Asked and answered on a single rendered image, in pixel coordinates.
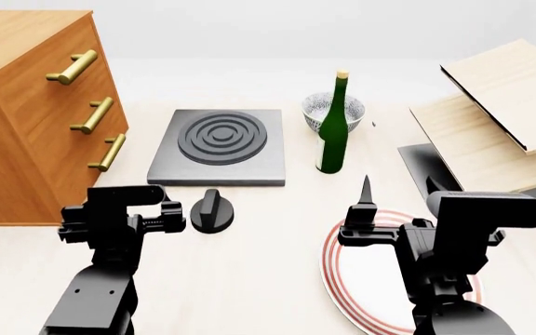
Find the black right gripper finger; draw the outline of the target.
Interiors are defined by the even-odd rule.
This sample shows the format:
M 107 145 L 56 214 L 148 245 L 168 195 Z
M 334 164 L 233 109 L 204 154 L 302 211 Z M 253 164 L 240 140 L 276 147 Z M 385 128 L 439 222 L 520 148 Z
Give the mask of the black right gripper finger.
M 372 200 L 369 176 L 365 175 L 358 203 L 348 208 L 344 225 L 348 227 L 368 227 L 374 225 L 378 207 Z
M 425 184 L 426 184 L 426 191 L 427 191 L 428 195 L 433 194 L 435 192 L 446 192 L 447 191 L 447 188 L 445 186 L 443 186 L 438 181 L 435 181 L 435 179 L 432 178 L 431 176 L 428 176 L 426 178 Z

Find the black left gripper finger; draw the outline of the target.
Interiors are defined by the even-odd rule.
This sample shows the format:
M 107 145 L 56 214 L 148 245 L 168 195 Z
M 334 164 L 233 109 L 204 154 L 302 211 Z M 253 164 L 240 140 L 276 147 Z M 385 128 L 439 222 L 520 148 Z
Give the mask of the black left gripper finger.
M 85 234 L 88 231 L 87 209 L 84 205 L 66 206 L 61 210 L 60 234 Z
M 177 234 L 185 230 L 186 219 L 183 217 L 182 205 L 177 201 L 161 203 L 160 220 L 165 234 Z

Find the black stove knob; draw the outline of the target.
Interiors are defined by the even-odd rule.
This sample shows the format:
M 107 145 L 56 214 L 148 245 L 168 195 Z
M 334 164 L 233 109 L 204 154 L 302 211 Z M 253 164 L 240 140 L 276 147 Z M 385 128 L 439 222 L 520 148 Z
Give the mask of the black stove knob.
M 190 222 L 202 234 L 220 233 L 229 228 L 234 218 L 234 206 L 218 189 L 207 189 L 190 211 Z

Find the grey square stove plate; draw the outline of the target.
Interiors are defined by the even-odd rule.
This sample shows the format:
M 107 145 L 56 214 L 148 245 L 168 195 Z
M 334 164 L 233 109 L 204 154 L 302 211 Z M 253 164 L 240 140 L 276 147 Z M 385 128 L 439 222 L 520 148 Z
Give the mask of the grey square stove plate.
M 175 111 L 147 181 L 165 186 L 284 186 L 282 112 Z

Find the black shelf rack base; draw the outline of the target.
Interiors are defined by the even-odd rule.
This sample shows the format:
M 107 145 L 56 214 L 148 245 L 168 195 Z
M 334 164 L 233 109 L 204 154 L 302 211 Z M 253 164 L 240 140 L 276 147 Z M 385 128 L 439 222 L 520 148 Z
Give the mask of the black shelf rack base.
M 459 192 L 462 190 L 438 155 L 433 144 L 414 144 L 398 147 L 397 150 L 423 199 L 426 199 L 429 195 L 427 188 L 428 178 L 440 183 L 441 186 L 450 191 Z M 523 194 L 536 197 L 536 189 L 525 191 Z

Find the light wooden shelf board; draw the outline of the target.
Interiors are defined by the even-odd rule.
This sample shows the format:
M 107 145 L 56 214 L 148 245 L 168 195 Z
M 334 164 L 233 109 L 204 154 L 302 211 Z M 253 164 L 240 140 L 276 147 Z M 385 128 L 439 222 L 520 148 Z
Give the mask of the light wooden shelf board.
M 465 191 L 536 189 L 536 154 L 525 154 L 463 94 L 409 110 Z
M 536 46 L 524 39 L 440 65 L 526 154 L 536 154 Z

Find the white plate with red rings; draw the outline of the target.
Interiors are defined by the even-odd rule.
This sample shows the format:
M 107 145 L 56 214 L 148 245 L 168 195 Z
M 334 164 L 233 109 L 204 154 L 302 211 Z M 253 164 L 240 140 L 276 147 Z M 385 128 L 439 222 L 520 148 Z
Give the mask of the white plate with red rings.
M 340 224 L 326 236 L 319 256 L 322 281 L 332 302 L 359 329 L 360 335 L 412 335 L 415 325 L 390 245 L 344 247 Z

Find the green wine bottle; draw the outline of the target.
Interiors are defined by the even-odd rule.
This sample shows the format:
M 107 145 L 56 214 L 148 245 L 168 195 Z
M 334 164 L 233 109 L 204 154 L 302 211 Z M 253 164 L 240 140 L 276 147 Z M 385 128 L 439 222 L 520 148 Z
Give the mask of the green wine bottle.
M 344 111 L 348 77 L 348 71 L 337 72 L 332 103 L 318 133 L 323 142 L 323 150 L 320 164 L 317 166 L 326 174 L 334 174 L 342 169 L 348 141 L 348 127 Z

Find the wooden drawer cabinet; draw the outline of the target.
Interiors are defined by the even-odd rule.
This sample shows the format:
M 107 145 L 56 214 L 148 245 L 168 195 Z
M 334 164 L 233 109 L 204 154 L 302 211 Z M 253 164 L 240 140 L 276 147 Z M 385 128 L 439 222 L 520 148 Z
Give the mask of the wooden drawer cabinet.
M 46 80 L 71 56 L 97 60 L 69 86 Z M 114 105 L 93 133 L 70 130 Z M 81 203 L 103 172 L 88 168 L 126 135 L 127 120 L 89 10 L 0 10 L 0 225 L 56 225 L 64 206 Z

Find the patterned glass bowl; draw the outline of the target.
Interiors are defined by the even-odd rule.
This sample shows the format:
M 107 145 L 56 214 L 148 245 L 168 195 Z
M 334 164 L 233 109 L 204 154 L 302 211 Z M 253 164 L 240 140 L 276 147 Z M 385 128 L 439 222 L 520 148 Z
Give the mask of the patterned glass bowl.
M 305 122 L 315 133 L 319 132 L 330 110 L 332 100 L 332 92 L 320 92 L 306 97 L 301 103 Z M 344 113 L 348 132 L 351 133 L 364 118 L 365 106 L 356 98 L 347 95 L 344 100 Z

